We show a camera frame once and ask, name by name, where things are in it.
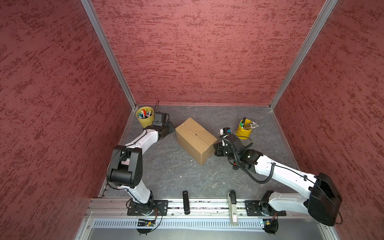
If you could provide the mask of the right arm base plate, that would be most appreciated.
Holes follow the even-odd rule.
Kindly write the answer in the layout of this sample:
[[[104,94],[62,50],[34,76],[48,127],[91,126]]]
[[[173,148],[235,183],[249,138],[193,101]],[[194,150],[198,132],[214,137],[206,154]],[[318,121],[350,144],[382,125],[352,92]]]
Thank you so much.
[[[276,211],[268,203],[260,203],[259,200],[245,201],[245,209],[249,217],[285,217],[285,211]]]

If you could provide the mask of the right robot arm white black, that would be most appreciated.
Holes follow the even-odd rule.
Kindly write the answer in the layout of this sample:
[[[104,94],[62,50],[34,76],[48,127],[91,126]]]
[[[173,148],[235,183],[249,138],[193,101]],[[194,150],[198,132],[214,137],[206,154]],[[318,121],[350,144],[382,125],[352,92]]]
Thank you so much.
[[[216,156],[226,157],[233,167],[243,170],[254,182],[262,185],[275,180],[295,191],[293,194],[266,191],[256,208],[262,215],[276,217],[288,211],[307,214],[326,226],[342,224],[342,197],[330,176],[295,170],[225,139],[215,143],[214,148]]]

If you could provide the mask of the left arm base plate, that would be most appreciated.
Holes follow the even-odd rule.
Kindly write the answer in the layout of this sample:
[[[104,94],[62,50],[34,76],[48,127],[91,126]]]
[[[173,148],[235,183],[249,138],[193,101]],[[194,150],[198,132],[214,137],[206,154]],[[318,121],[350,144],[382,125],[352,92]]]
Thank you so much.
[[[153,200],[147,204],[139,204],[131,201],[128,205],[128,216],[166,216],[168,211],[169,201]]]

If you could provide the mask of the brown cardboard express box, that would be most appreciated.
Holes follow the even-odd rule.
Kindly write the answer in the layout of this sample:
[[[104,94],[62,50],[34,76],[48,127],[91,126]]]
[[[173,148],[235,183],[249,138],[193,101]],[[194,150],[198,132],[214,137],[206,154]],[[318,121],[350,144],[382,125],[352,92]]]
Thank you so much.
[[[192,118],[188,118],[176,128],[179,145],[200,165],[203,165],[214,153],[217,138]]]

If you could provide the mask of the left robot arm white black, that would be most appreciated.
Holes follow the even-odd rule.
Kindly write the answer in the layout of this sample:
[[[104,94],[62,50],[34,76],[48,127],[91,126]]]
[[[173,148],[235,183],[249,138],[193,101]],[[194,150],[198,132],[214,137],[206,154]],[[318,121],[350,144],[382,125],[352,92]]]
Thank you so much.
[[[148,216],[155,210],[153,193],[142,181],[143,154],[174,131],[171,121],[156,122],[146,127],[132,142],[113,149],[106,172],[107,184],[112,189],[128,192],[142,215]]]

